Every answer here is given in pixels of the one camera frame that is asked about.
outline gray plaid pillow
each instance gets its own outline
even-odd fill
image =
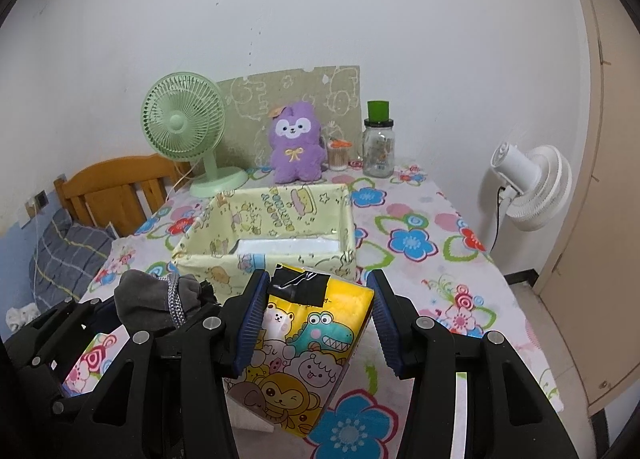
[[[29,267],[40,312],[67,296],[80,300],[109,257],[112,241],[105,230],[74,223],[66,210],[58,210],[38,240],[37,265],[34,251]]]

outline fan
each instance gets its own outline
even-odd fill
[[[142,130],[151,146],[176,162],[204,160],[205,173],[191,184],[195,197],[213,197],[242,186],[240,168],[218,168],[213,149],[225,131],[225,105],[218,86],[195,73],[172,73],[153,87],[142,105]]]
[[[498,200],[497,227],[507,215],[524,232],[538,230],[569,199],[571,167],[556,147],[544,145],[523,154],[505,142],[495,150],[491,167],[507,184]]]

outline silver screw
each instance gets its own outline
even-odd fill
[[[433,318],[428,316],[419,316],[415,321],[415,325],[420,329],[433,329],[436,323]]]
[[[218,318],[217,316],[210,316],[208,318],[205,318],[202,321],[202,326],[205,329],[215,329],[216,327],[220,327],[220,324],[222,324],[222,320],[220,320],[220,318]]]
[[[498,331],[489,331],[486,336],[492,344],[500,345],[504,343],[504,335]]]
[[[149,333],[146,331],[138,331],[133,335],[132,340],[134,344],[138,344],[138,345],[143,344],[147,340],[149,340]]]

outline wooden chair back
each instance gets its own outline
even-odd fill
[[[73,219],[102,228],[111,222],[125,237],[146,220],[135,185],[140,185],[149,210],[155,213],[166,200],[162,180],[175,184],[189,168],[188,163],[171,162],[159,154],[129,156],[96,163],[68,181],[56,179],[54,186],[60,204]]]

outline wooden door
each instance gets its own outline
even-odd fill
[[[640,376],[640,34],[619,0],[592,1],[600,139],[585,203],[540,296],[595,413]]]

